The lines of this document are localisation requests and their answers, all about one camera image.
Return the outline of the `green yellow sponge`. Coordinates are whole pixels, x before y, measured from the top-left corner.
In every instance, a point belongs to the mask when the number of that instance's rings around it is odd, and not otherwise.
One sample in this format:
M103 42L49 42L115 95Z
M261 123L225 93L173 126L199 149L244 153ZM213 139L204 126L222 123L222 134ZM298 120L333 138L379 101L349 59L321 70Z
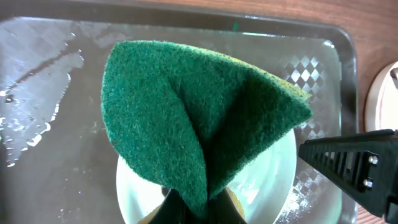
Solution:
M101 89L114 150L140 177L177 190L198 218L208 201L312 116L308 93L229 55L155 40L114 45Z

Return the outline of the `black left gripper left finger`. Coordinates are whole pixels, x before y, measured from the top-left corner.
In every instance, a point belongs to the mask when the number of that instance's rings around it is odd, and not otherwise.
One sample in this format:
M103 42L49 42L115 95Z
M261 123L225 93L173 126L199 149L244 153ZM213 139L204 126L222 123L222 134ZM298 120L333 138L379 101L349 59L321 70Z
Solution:
M149 224L185 224L186 205L179 192L169 190Z

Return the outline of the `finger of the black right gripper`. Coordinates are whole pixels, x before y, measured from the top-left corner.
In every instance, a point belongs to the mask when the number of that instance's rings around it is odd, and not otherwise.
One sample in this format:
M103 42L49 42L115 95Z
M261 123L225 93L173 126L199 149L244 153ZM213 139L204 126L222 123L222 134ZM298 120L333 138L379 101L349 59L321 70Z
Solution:
M397 131L307 140L298 156L364 209L397 223Z

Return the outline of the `large dark tray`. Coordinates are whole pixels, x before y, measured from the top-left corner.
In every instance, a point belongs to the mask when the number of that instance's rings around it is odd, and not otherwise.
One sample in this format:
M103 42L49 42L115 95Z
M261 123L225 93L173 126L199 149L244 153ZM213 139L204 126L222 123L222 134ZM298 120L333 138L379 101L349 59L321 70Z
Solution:
M125 223L118 155L101 115L104 65L116 42L166 40L230 55L311 93L307 139L358 130L356 51L339 27L280 19L135 9L1 17L2 207L7 223ZM356 203L297 158L275 223L354 223Z

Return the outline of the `white plate bottom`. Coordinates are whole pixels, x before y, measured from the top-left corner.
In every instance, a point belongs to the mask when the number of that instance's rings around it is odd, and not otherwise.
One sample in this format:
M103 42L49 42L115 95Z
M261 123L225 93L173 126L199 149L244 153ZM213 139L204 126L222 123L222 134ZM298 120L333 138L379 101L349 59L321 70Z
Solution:
M227 185L246 223L274 223L279 218L294 181L296 148L290 130ZM118 158L116 190L125 223L148 223L165 198L161 185L139 177L122 157Z

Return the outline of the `white plate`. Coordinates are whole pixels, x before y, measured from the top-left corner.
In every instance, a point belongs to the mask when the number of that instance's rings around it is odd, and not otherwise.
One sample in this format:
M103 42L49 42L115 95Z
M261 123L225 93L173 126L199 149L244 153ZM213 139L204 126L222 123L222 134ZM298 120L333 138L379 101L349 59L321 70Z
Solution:
M375 77L366 98L365 130L397 130L397 62L383 68Z
M227 185L246 223L274 223L279 218L294 181L296 148L290 130ZM122 157L118 158L116 190L125 223L148 223L165 198L161 185L139 177Z

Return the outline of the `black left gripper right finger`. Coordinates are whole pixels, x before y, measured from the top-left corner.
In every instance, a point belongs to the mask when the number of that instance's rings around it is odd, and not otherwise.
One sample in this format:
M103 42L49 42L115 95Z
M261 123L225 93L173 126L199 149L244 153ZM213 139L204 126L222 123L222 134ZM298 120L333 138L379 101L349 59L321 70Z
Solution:
M208 224L246 224L226 189L208 201Z

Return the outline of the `white plate top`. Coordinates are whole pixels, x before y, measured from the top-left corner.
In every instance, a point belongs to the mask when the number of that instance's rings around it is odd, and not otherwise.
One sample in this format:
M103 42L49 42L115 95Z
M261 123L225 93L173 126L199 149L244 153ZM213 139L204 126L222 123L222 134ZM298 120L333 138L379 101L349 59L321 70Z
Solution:
M397 62L383 68L375 77L366 98L365 130L397 130Z

